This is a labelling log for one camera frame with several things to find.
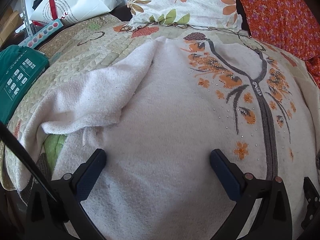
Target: metal screw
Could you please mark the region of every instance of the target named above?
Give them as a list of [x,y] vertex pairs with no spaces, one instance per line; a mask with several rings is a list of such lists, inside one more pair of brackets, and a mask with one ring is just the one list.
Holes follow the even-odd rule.
[[282,179],[281,179],[279,176],[276,176],[276,177],[275,177],[275,181],[278,182],[278,183],[281,183],[281,182],[282,182]]
[[245,177],[246,179],[248,179],[248,180],[253,179],[253,175],[252,175],[251,173],[246,173],[246,174],[244,175],[244,177]]
[[64,174],[64,175],[63,175],[63,179],[64,179],[64,180],[71,179],[71,177],[72,177],[71,173],[67,173],[67,174]]

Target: product box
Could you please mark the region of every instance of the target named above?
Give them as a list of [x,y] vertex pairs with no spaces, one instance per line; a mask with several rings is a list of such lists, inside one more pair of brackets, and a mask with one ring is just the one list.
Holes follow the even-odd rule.
[[34,49],[36,46],[45,41],[50,35],[54,34],[57,30],[63,27],[62,22],[59,19],[52,21],[46,27],[43,27],[32,37],[27,37],[23,40],[19,46],[29,47]]
[[8,124],[14,111],[34,82],[49,67],[39,51],[25,47],[20,56],[0,77],[0,121]]

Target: floral pillowcase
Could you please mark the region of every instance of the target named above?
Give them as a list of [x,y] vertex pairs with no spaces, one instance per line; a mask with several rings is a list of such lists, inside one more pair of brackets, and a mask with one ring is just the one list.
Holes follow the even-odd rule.
[[238,30],[236,0],[128,0],[127,6],[131,30],[155,23]]

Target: black cable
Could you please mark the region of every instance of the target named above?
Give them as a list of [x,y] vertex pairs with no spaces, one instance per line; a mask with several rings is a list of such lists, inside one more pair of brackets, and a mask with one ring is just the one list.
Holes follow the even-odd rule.
[[13,136],[13,134],[7,129],[7,127],[0,122],[0,139],[9,149],[18,157],[18,159],[25,165],[28,171],[35,177],[38,183],[44,188],[47,194],[57,203],[61,203],[60,197],[49,185],[48,181],[38,169],[35,162],[27,153],[25,148],[19,143],[19,141]]

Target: quilted blanket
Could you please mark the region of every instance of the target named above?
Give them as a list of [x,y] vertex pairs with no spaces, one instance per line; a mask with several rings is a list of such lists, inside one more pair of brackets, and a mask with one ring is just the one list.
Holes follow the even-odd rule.
[[[19,104],[9,123],[9,130],[20,139],[26,124],[44,96],[76,76],[118,62],[135,48],[142,45],[147,39],[155,39],[160,36],[175,39],[185,37],[194,32],[190,27],[183,29],[174,26],[148,26],[134,33],[121,32],[124,24],[125,22],[120,22],[110,14],[95,17],[64,30],[44,45],[40,51],[50,58],[51,66],[35,82]],[[319,95],[317,90],[314,90],[314,93],[310,93],[310,90],[313,89],[312,80],[303,61],[279,48],[250,39],[246,33],[235,35],[225,30],[200,32],[209,33],[212,40],[219,40],[223,44],[239,43],[252,48],[263,48],[266,54],[281,62],[294,77],[302,80],[301,83],[305,83],[301,87],[304,88],[302,93],[306,98],[309,110],[315,117],[319,114],[317,105]],[[319,118],[314,118],[314,122],[320,122]],[[319,135],[320,123],[315,127],[316,134]],[[48,135],[48,138],[43,143],[41,153],[46,153],[46,159],[51,170],[54,169],[65,139],[66,135]],[[317,137],[317,152],[319,152],[319,148],[320,141]],[[21,173],[22,165],[2,143],[0,151],[2,153],[0,155],[0,168],[6,167],[6,169],[0,170],[1,183],[8,190],[16,189],[17,174]],[[21,191],[26,186],[24,185],[18,190]]]

